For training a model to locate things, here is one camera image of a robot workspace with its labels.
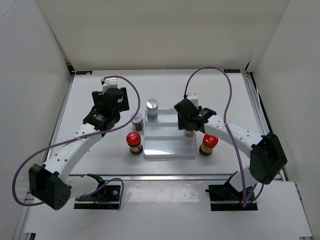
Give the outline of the short silver-lid jar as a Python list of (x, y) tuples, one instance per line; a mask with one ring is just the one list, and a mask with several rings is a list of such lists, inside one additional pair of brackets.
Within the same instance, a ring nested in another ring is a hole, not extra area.
[(195, 134), (196, 134), (195, 130), (186, 130), (186, 129), (183, 130), (183, 135), (186, 138), (193, 138)]
[(137, 115), (131, 121), (132, 129), (135, 132), (140, 132), (144, 128), (143, 116), (141, 113), (137, 113)]

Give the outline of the red-lid sauce jar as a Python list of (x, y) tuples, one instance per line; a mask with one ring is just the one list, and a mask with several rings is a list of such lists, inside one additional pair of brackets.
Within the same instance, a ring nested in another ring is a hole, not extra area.
[(210, 156), (217, 146), (219, 139), (214, 135), (205, 134), (199, 146), (199, 153), (203, 156)]
[(130, 132), (126, 136), (126, 142), (133, 155), (139, 155), (143, 151), (141, 135), (138, 132)]

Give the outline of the tall blue-label shaker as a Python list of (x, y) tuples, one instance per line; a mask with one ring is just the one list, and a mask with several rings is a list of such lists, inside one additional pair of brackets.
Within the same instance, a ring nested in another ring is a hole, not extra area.
[(159, 103), (156, 99), (149, 99), (146, 102), (146, 117), (147, 121), (157, 122), (158, 121), (158, 110), (159, 110)]

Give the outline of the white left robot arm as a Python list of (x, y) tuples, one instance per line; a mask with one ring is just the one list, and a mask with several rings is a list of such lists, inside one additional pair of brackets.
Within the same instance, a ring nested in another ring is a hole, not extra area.
[(30, 193), (54, 210), (61, 209), (69, 199), (89, 195), (100, 200), (105, 194), (105, 181), (92, 173), (78, 181), (69, 174), (90, 148), (100, 141), (105, 131), (112, 129), (120, 120), (120, 113), (128, 111), (126, 88), (111, 87), (105, 92), (92, 92), (94, 106), (83, 119), (71, 143), (42, 165), (33, 164), (28, 171)]

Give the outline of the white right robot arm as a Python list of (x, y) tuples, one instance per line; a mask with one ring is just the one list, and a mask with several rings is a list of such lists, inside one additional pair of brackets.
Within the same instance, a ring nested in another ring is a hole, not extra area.
[(249, 165), (239, 166), (222, 185), (208, 189), (216, 201), (239, 201), (245, 203), (253, 195), (254, 185), (269, 185), (287, 164), (288, 160), (277, 135), (266, 135), (245, 130), (227, 123), (215, 111), (196, 107), (189, 99), (178, 102), (174, 109), (180, 130), (199, 131), (234, 146), (236, 154), (244, 153)]

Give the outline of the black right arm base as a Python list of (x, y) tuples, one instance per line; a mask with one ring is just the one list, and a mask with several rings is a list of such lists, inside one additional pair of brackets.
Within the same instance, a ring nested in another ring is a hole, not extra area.
[(210, 210), (212, 212), (238, 212), (238, 211), (257, 211), (258, 206), (255, 200), (255, 185), (246, 188), (245, 196), (246, 205), (243, 206), (245, 200), (243, 191), (237, 192), (230, 185), (231, 177), (224, 184), (211, 184), (205, 190), (209, 195)]

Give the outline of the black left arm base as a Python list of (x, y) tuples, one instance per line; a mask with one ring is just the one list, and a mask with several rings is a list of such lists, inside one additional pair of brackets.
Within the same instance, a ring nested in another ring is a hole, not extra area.
[(104, 180), (102, 177), (92, 173), (87, 174), (87, 176), (98, 183), (97, 191), (76, 197), (74, 209), (120, 210), (125, 187), (124, 181), (118, 177)]

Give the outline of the white tiered organizer tray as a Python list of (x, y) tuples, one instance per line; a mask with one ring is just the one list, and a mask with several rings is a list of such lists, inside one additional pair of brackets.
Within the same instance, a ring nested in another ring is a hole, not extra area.
[(194, 159), (196, 136), (186, 137), (178, 128), (178, 114), (173, 108), (158, 110), (156, 122), (144, 122), (144, 157), (150, 160)]

